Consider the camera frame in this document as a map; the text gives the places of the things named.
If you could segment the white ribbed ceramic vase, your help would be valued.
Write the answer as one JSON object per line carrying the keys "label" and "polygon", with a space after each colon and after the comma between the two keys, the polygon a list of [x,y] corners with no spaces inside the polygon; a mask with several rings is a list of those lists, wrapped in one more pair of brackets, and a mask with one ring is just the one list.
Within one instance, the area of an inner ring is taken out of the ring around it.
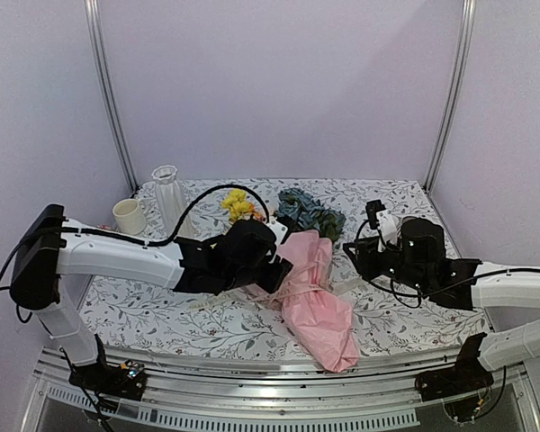
{"label": "white ribbed ceramic vase", "polygon": [[169,236],[174,232],[180,216],[187,207],[184,191],[177,179],[175,166],[159,166],[151,176],[161,220]]}

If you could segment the floral patterned tablecloth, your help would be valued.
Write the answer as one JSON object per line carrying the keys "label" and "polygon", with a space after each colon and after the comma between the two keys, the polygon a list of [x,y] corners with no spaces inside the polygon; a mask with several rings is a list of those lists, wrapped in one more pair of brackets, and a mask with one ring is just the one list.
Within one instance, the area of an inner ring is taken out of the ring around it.
{"label": "floral patterned tablecloth", "polygon": [[[270,209],[277,207],[283,189],[302,189],[346,216],[343,241],[368,235],[362,225],[365,204],[375,199],[396,215],[437,221],[428,198],[414,181],[258,178],[248,179],[246,186],[256,191]],[[342,249],[336,247],[332,283],[356,277]],[[388,287],[388,282],[380,278],[342,295],[354,309],[352,334],[362,357],[458,347],[489,327],[480,311],[444,309],[410,296],[396,301]],[[87,289],[80,314],[92,332],[114,347],[254,361],[309,358],[278,309],[258,303],[249,310],[244,302],[227,301],[208,309],[188,310],[190,302],[210,297],[98,276]]]}

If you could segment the right aluminium frame post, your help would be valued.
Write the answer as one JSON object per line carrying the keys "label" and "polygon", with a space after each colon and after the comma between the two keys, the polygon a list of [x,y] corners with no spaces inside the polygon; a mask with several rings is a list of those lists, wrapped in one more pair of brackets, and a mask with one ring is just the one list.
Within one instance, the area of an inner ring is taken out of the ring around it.
{"label": "right aluminium frame post", "polygon": [[454,54],[454,64],[450,79],[450,84],[445,100],[445,109],[439,124],[436,143],[429,161],[427,173],[423,183],[423,189],[430,196],[436,187],[437,178],[449,140],[451,128],[454,123],[456,107],[460,93],[462,92],[464,73],[469,58],[469,52],[473,37],[473,23],[475,18],[476,1],[463,0],[462,15],[458,40]]}

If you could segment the cream ceramic mug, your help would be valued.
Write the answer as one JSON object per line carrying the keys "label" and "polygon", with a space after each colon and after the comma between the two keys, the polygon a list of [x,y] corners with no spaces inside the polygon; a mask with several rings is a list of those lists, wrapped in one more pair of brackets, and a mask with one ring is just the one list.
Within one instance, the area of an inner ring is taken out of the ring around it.
{"label": "cream ceramic mug", "polygon": [[121,233],[136,236],[147,227],[142,207],[136,199],[117,202],[112,208],[112,215]]}

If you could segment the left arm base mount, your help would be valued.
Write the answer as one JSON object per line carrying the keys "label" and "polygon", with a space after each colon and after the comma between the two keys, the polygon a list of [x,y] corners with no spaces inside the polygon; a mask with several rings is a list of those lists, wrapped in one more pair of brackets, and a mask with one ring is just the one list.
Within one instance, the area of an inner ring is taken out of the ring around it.
{"label": "left arm base mount", "polygon": [[130,359],[120,365],[110,365],[102,340],[97,335],[94,340],[97,348],[94,363],[83,366],[71,364],[68,382],[96,394],[141,401],[148,380],[144,365]]}

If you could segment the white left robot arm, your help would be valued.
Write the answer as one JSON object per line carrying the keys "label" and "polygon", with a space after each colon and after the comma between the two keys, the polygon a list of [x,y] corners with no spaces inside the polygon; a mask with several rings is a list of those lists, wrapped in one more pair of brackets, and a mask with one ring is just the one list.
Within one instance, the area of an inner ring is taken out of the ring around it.
{"label": "white left robot arm", "polygon": [[48,205],[14,252],[9,293],[37,314],[72,365],[98,391],[116,381],[113,367],[77,310],[69,305],[63,275],[100,275],[154,284],[178,293],[218,295],[256,284],[274,293],[292,269],[277,249],[290,231],[277,220],[239,220],[214,238],[151,241],[95,229]]}

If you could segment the pink flower bouquet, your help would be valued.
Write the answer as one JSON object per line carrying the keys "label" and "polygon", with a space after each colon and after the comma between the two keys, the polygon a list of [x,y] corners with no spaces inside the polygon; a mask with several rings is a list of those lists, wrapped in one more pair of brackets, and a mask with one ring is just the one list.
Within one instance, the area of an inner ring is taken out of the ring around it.
{"label": "pink flower bouquet", "polygon": [[352,336],[353,307],[331,291],[329,281],[346,216],[300,188],[283,189],[278,200],[275,218],[294,227],[278,248],[280,257],[293,264],[292,271],[273,294],[253,284],[247,292],[281,312],[286,327],[323,369],[341,373],[359,358]]}

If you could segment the left aluminium frame post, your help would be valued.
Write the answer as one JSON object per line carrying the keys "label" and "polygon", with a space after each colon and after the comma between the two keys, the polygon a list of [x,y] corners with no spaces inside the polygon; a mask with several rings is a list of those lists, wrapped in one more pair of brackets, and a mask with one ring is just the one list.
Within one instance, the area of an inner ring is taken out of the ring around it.
{"label": "left aluminium frame post", "polygon": [[107,121],[112,134],[116,154],[121,165],[121,170],[130,192],[134,194],[139,189],[139,181],[135,174],[134,164],[125,139],[118,105],[113,91],[113,83],[104,46],[103,26],[99,2],[96,0],[85,0],[84,6],[86,24],[94,56],[94,67],[98,77],[104,110],[106,112]]}

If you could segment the cream printed ribbon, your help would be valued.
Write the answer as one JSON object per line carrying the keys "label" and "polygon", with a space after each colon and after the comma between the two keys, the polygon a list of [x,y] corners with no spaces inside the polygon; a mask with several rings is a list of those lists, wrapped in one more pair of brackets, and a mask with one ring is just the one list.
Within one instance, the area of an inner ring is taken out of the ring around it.
{"label": "cream printed ribbon", "polygon": [[[362,283],[363,280],[360,277],[356,277],[345,282],[329,283],[328,286],[313,285],[312,289],[308,289],[307,291],[323,291],[340,296],[359,287]],[[205,300],[192,301],[187,305],[187,308],[189,311],[198,311],[200,309],[208,309],[225,302],[244,302],[247,305],[247,308],[253,311],[255,309],[254,304],[269,304],[270,308],[273,308],[274,302],[277,302],[282,298],[291,297],[293,294],[299,295],[301,293],[306,293],[307,291],[300,290],[299,292],[294,292],[293,288],[288,286],[285,289],[280,289],[278,294],[262,294],[261,289],[257,285],[250,285],[246,288],[225,292]]]}

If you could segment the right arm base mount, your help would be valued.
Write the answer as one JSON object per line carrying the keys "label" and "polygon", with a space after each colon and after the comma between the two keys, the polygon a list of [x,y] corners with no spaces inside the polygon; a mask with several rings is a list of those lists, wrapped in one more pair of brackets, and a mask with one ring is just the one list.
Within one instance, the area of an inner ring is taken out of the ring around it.
{"label": "right arm base mount", "polygon": [[486,333],[479,333],[467,338],[452,366],[419,373],[414,386],[421,399],[433,401],[492,386],[492,372],[478,361],[480,346],[486,336]]}

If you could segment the aluminium front rail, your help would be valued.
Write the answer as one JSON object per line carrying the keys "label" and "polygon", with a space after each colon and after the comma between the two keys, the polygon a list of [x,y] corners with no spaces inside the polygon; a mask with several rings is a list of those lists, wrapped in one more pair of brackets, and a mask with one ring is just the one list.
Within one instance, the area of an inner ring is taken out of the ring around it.
{"label": "aluminium front rail", "polygon": [[145,365],[141,400],[108,415],[115,431],[540,431],[540,408],[522,364],[495,373],[484,418],[459,424],[444,400],[424,401],[418,374],[455,361],[445,348],[365,358],[345,373],[311,361],[247,361],[110,347],[117,363]]}

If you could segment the aluminium frame post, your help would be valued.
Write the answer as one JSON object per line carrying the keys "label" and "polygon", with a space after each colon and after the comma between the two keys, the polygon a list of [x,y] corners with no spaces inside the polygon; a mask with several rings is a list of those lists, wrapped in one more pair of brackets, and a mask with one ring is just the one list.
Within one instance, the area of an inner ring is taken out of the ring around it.
{"label": "aluminium frame post", "polygon": [[450,84],[445,100],[445,109],[439,124],[436,143],[429,161],[427,173],[423,183],[423,189],[430,196],[436,187],[437,178],[449,140],[451,128],[454,123],[456,107],[460,93],[462,92],[464,73],[469,58],[469,52],[473,37],[473,23],[475,18],[476,1],[463,0],[462,15],[458,40],[454,54],[454,64],[450,79]]}
{"label": "aluminium frame post", "polygon": [[107,121],[112,134],[116,154],[121,165],[121,170],[130,192],[134,194],[139,189],[139,181],[135,174],[134,164],[125,139],[118,105],[113,91],[113,83],[104,46],[103,26],[99,2],[96,0],[85,0],[84,6],[86,24],[94,56],[94,67],[98,77],[104,110],[106,112]]}

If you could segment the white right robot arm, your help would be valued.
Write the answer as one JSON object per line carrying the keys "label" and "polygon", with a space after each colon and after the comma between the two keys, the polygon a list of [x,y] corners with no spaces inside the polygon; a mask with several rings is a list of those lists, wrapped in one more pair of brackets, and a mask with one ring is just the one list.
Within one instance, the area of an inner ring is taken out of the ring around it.
{"label": "white right robot arm", "polygon": [[385,277],[388,292],[401,284],[411,297],[457,311],[485,310],[489,333],[468,337],[447,374],[454,392],[467,392],[504,366],[540,357],[540,266],[451,258],[443,228],[429,220],[371,223],[371,237],[356,235],[343,250],[367,282]]}

